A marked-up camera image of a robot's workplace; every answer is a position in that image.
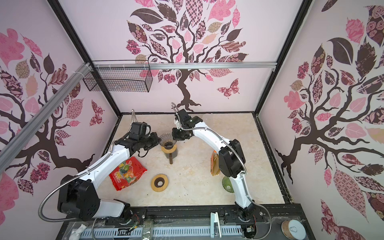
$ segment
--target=black wire mesh basket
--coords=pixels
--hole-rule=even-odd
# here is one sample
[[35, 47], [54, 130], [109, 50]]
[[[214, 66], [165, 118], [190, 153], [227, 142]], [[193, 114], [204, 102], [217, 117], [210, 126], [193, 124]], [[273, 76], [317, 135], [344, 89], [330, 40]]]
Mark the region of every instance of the black wire mesh basket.
[[125, 65], [104, 65], [95, 67], [97, 74], [89, 72], [83, 78], [85, 85], [90, 91], [129, 91], [149, 92], [152, 85], [152, 74], [147, 60], [136, 61], [140, 66]]

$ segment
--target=can lid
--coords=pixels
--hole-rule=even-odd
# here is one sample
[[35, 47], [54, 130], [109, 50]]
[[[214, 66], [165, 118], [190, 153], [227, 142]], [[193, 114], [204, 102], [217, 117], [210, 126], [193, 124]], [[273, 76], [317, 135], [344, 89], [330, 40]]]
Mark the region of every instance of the can lid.
[[298, 220], [291, 220], [288, 224], [288, 229], [297, 240], [303, 240], [306, 237], [305, 228]]

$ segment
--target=pink butterfly decal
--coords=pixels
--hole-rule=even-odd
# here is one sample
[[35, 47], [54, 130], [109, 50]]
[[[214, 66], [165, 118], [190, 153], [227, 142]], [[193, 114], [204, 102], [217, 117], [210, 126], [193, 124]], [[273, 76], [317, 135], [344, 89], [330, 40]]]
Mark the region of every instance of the pink butterfly decal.
[[229, 96], [232, 95], [232, 93], [239, 93], [239, 85], [238, 78], [235, 79], [229, 88], [218, 88], [217, 90], [221, 93], [224, 93], [224, 96], [226, 96], [229, 99]]
[[93, 111], [95, 112], [95, 115], [91, 118], [91, 121], [89, 122], [89, 125], [95, 125], [95, 124], [100, 124], [103, 122], [103, 118], [101, 115], [103, 114], [103, 110], [101, 107], [98, 107], [97, 104], [92, 100], [92, 108]]

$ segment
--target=red candy bag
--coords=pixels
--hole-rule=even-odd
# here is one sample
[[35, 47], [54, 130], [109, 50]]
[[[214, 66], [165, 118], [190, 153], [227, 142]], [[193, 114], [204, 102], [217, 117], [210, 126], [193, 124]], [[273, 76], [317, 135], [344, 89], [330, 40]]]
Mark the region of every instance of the red candy bag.
[[135, 157], [131, 157], [115, 168], [109, 174], [109, 177], [116, 190], [120, 191], [121, 189], [134, 184], [146, 171], [147, 169], [144, 168]]

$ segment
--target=pink wall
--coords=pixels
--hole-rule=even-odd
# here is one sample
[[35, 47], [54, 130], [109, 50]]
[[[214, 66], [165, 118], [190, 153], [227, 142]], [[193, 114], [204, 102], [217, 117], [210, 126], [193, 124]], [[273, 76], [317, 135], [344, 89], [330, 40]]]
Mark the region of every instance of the pink wall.
[[[4, 2], [0, 22], [3, 148], [83, 61], [44, 0]], [[61, 223], [42, 221], [40, 202], [64, 176], [100, 157], [116, 119], [103, 94], [89, 92], [81, 81], [0, 176], [3, 238], [56, 237]], [[44, 214], [65, 216], [57, 211], [57, 195]]]
[[261, 112], [316, 239], [382, 239], [384, 6], [320, 0]]
[[[88, 0], [61, 1], [61, 4], [93, 60], [134, 60], [143, 57], [157, 63], [176, 63], [188, 62], [192, 54], [193, 61], [197, 62], [206, 62], [206, 59], [214, 57], [212, 61], [218, 62], [224, 56], [228, 57], [224, 61], [276, 61], [301, 2]], [[191, 6], [196, 6], [199, 13], [194, 14]], [[165, 16], [166, 9], [174, 14]], [[143, 15], [142, 11], [151, 11], [158, 17], [147, 18], [148, 15]], [[190, 31], [184, 27], [178, 28], [180, 36], [177, 36], [175, 29], [182, 19], [191, 23]], [[135, 38], [131, 34], [132, 31], [135, 36], [138, 34], [135, 24], [138, 25], [140, 35], [144, 34], [142, 42], [140, 37]], [[167, 39], [162, 40], [161, 35], [164, 38], [165, 35], [170, 37], [169, 45]], [[122, 112], [130, 112], [132, 108], [137, 112], [171, 112], [171, 102], [193, 111], [254, 111], [270, 75], [270, 69], [265, 68], [226, 69], [223, 74], [200, 69], [200, 72], [193, 72], [199, 79], [191, 80], [190, 73], [181, 71], [179, 79], [176, 72], [172, 70], [162, 73], [163, 76], [174, 76], [175, 80], [167, 82], [159, 78], [158, 71], [154, 71], [149, 93], [111, 94]], [[230, 89], [236, 79], [238, 92]], [[224, 93], [218, 91], [220, 88], [225, 88], [222, 90], [228, 91], [231, 96], [224, 96]]]

